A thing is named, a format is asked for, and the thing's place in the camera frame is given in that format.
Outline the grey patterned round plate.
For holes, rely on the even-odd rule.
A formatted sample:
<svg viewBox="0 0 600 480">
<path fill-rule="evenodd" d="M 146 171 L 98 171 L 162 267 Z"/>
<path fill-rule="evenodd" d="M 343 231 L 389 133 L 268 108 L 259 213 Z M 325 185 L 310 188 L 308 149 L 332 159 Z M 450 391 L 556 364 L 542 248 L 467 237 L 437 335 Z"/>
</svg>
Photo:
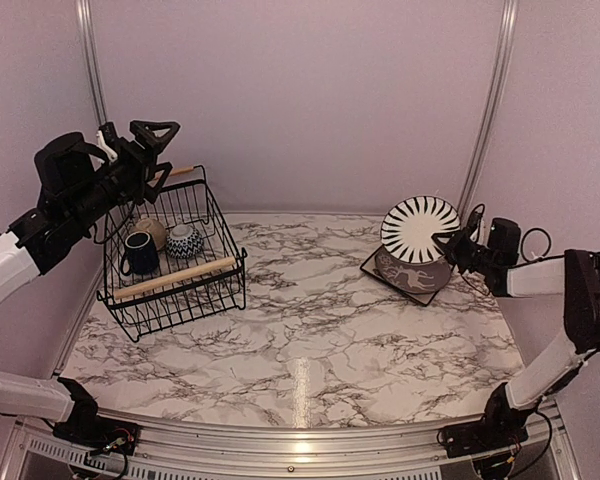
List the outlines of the grey patterned round plate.
<svg viewBox="0 0 600 480">
<path fill-rule="evenodd" d="M 375 254 L 375 264 L 386 282 L 409 294 L 435 293 L 451 278 L 451 267 L 444 259 L 412 264 L 394 258 L 384 247 Z"/>
</svg>

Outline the white round plate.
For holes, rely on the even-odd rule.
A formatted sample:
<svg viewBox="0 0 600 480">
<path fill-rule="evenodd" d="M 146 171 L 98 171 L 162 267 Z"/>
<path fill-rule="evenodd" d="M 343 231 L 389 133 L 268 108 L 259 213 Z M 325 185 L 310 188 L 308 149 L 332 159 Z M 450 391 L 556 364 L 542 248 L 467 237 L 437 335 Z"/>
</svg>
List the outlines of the white round plate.
<svg viewBox="0 0 600 480">
<path fill-rule="evenodd" d="M 443 256 L 435 234 L 453 234 L 460 227 L 455 207 L 435 196 L 415 196 L 399 202 L 385 215 L 381 244 L 399 261 L 428 264 Z"/>
</svg>

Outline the square floral plate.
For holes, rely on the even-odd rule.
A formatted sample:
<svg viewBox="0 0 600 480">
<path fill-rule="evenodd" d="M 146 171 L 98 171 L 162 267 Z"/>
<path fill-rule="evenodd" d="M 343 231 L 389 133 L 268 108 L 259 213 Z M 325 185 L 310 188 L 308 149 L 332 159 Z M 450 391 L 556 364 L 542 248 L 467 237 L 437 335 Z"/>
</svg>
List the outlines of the square floral plate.
<svg viewBox="0 0 600 480">
<path fill-rule="evenodd" d="M 379 273 L 379 270 L 376 268 L 375 257 L 376 254 L 380 251 L 380 247 L 378 247 L 373 253 L 371 253 L 360 265 L 359 270 L 367 275 L 369 278 L 373 279 L 375 282 L 387 287 L 393 293 L 398 293 L 405 299 L 413 302 L 416 305 L 426 307 L 428 306 L 436 297 L 437 293 L 424 293 L 424 294 L 412 294 L 408 293 L 404 290 L 401 290 L 389 282 L 387 282 Z"/>
</svg>

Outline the blue white patterned bowl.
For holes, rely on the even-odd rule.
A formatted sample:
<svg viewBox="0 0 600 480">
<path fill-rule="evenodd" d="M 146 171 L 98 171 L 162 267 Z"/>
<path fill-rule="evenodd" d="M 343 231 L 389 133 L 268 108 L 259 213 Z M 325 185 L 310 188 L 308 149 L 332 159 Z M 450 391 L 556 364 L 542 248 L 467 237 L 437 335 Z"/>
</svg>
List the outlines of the blue white patterned bowl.
<svg viewBox="0 0 600 480">
<path fill-rule="evenodd" d="M 204 239 L 190 224 L 178 224 L 168 233 L 166 252 L 170 257 L 190 259 L 203 250 Z"/>
</svg>

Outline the dark blue mug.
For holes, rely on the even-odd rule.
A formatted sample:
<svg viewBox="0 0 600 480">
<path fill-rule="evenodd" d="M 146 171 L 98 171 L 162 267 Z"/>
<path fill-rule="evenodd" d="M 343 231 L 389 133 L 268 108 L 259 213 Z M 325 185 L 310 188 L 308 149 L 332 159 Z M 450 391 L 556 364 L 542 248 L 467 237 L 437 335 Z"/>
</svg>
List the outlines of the dark blue mug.
<svg viewBox="0 0 600 480">
<path fill-rule="evenodd" d="M 159 267 L 159 256 L 152 236 L 144 231 L 129 234 L 119 263 L 122 275 L 148 275 Z"/>
</svg>

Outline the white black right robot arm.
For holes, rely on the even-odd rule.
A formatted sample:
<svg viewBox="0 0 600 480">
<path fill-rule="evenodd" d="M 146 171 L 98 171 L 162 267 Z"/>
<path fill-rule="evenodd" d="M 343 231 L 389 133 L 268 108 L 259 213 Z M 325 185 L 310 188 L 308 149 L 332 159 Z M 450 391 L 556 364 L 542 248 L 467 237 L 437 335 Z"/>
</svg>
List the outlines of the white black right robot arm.
<svg viewBox="0 0 600 480">
<path fill-rule="evenodd" d="M 443 427 L 439 434 L 449 455 L 496 448 L 526 436 L 527 419 L 542 401 L 565 388 L 587 360 L 600 353 L 600 252 L 567 249 L 529 259 L 526 233 L 508 219 L 493 219 L 484 245 L 474 240 L 471 220 L 432 240 L 461 273 L 482 275 L 496 298 L 559 295 L 562 325 L 549 345 L 510 381 L 489 396 L 480 419 Z"/>
</svg>

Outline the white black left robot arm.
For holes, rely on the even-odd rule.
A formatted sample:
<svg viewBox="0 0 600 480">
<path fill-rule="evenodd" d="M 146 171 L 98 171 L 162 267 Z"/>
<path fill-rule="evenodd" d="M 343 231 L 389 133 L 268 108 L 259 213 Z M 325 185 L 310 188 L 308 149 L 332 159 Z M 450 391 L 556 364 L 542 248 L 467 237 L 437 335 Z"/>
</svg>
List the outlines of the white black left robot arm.
<svg viewBox="0 0 600 480">
<path fill-rule="evenodd" d="M 132 139 L 101 125 L 96 143 L 63 134 L 34 156 L 41 188 L 36 206 L 0 233 L 0 304 L 47 274 L 114 208 L 153 203 L 172 166 L 158 158 L 180 130 L 175 121 L 133 120 Z M 0 371 L 0 414 L 66 423 L 86 445 L 105 438 L 95 400 L 69 379 L 35 379 Z"/>
</svg>

